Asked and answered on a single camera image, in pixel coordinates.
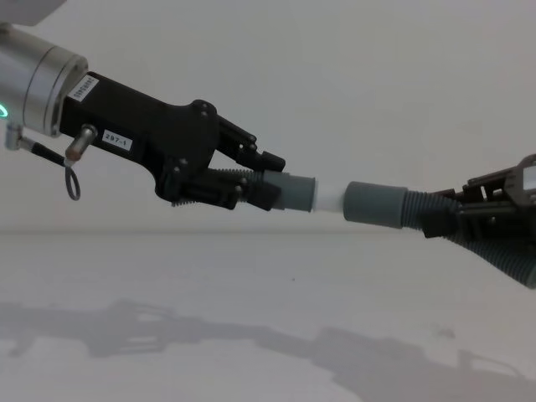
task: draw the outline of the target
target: robotic arm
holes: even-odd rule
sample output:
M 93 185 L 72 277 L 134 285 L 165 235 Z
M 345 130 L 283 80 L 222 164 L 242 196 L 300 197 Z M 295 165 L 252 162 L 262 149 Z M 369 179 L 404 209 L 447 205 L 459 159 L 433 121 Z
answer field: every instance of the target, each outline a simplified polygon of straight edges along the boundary
M 199 202 L 234 209 L 242 201 L 266 211 L 324 210 L 351 222 L 418 229 L 426 238 L 461 245 L 536 288 L 536 155 L 469 180 L 459 193 L 358 182 L 331 188 L 292 176 L 282 172 L 283 159 L 258 152 L 257 138 L 219 116 L 207 101 L 168 105 L 90 72 L 84 57 L 11 24 L 35 24 L 63 2 L 0 0 L 0 18 L 6 21 L 0 23 L 0 118 L 8 121 L 6 147 L 60 165 L 72 199 L 80 198 L 73 166 L 92 145 L 145 167 L 157 196 L 174 206 Z M 61 155 L 26 138 L 25 127 L 73 141 Z M 212 169 L 216 151 L 247 170 Z

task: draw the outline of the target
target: label sticker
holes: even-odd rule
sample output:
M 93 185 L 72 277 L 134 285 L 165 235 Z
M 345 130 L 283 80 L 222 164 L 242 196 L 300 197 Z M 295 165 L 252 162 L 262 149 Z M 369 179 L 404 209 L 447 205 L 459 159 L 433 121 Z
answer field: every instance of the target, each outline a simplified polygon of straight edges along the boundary
M 104 135 L 102 136 L 103 142 L 108 142 L 111 145 L 115 145 L 125 151 L 130 151 L 132 148 L 132 140 L 114 132 L 104 130 Z
M 86 75 L 82 81 L 79 82 L 78 85 L 69 93 L 69 98 L 72 98 L 78 102 L 83 101 L 98 83 L 99 80 L 97 78 Z

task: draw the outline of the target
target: white wall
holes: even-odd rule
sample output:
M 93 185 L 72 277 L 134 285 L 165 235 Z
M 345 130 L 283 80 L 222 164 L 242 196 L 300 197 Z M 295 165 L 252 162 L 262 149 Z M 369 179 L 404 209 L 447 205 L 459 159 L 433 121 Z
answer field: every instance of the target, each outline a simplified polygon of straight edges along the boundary
M 69 0 L 30 31 L 162 100 L 213 102 L 295 174 L 435 190 L 533 152 L 535 12 L 526 0 Z M 170 209 L 142 168 L 86 156 L 73 204 L 54 166 L 2 152 L 0 229 L 363 229 Z
M 534 293 L 442 241 L 4 235 L 0 255 L 2 400 L 536 393 Z M 151 307 L 156 316 L 143 314 Z

